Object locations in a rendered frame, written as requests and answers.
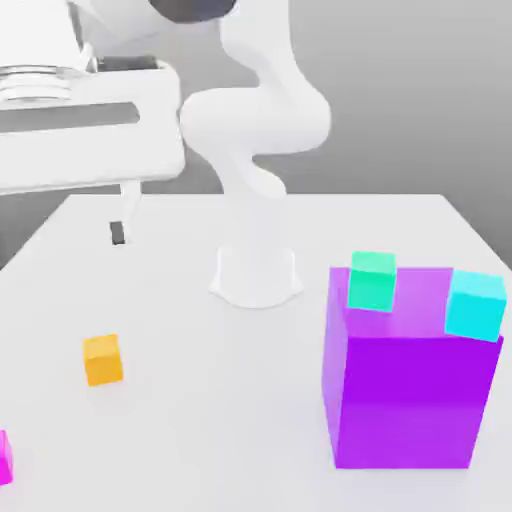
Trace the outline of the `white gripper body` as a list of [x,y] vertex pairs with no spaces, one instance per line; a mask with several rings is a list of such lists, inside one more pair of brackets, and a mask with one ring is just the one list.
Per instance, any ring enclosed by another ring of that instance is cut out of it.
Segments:
[[0,103],[0,196],[179,175],[180,103],[170,68],[79,78],[69,100]]

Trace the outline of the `small orange cube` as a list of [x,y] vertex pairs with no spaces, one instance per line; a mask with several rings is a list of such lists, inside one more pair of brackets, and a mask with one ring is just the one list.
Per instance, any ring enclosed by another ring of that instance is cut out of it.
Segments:
[[89,386],[123,380],[123,367],[116,334],[86,339],[83,342],[83,355]]

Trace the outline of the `small green cube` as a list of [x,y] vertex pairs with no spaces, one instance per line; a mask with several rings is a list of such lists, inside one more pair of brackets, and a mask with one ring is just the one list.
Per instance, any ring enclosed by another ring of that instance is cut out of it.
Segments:
[[354,251],[349,273],[348,307],[391,312],[396,279],[397,266],[394,253]]

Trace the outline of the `small magenta cube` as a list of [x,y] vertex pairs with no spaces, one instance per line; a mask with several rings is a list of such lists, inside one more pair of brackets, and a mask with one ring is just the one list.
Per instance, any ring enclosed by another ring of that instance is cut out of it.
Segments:
[[13,456],[7,432],[0,429],[0,486],[13,481]]

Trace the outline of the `small cyan cube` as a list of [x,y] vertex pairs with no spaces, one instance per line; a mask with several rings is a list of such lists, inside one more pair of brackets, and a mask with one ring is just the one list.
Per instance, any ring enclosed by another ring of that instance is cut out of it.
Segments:
[[495,343],[507,293],[502,276],[454,269],[445,313],[445,333]]

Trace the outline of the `large purple box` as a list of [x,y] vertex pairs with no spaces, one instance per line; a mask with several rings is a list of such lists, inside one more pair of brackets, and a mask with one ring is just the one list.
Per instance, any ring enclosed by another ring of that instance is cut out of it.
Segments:
[[336,467],[469,466],[503,341],[444,331],[449,268],[401,268],[391,312],[347,305],[329,271],[322,395]]

